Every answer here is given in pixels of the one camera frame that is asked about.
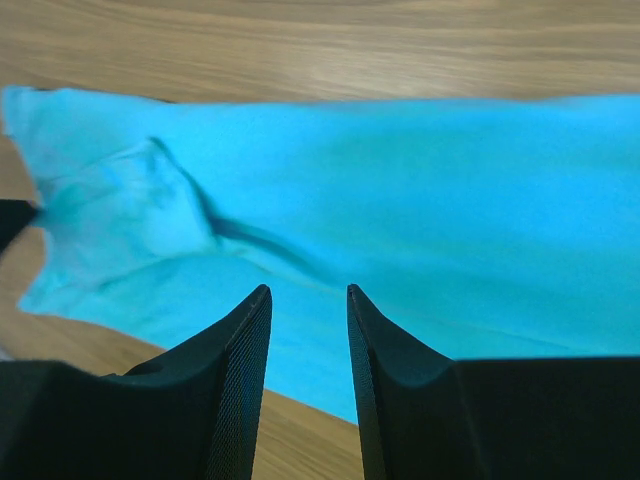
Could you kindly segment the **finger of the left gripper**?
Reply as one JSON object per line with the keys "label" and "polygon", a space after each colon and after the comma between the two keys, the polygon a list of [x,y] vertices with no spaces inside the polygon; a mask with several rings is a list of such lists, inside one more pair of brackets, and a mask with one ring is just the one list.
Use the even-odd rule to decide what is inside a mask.
{"label": "finger of the left gripper", "polygon": [[0,200],[0,250],[5,250],[39,214],[27,200]]}

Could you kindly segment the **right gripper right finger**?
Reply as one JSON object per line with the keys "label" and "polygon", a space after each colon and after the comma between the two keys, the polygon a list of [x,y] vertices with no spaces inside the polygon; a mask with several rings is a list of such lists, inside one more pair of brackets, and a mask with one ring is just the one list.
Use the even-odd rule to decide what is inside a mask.
{"label": "right gripper right finger", "polygon": [[368,479],[635,479],[635,357],[453,360],[358,286],[347,326]]}

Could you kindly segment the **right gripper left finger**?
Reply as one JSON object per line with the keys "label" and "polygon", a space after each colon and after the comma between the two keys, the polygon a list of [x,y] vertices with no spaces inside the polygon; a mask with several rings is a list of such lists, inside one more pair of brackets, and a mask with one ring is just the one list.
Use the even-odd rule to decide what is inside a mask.
{"label": "right gripper left finger", "polygon": [[1,365],[5,479],[248,479],[272,319],[257,287],[228,315],[123,375]]}

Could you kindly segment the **light blue t shirt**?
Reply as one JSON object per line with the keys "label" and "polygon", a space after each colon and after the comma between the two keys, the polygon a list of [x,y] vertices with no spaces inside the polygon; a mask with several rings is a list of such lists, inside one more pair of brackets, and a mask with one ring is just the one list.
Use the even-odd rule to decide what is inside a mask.
{"label": "light blue t shirt", "polygon": [[8,86],[22,310],[172,348],[260,284],[265,384],[356,417],[346,289],[455,359],[639,351],[639,98],[169,103]]}

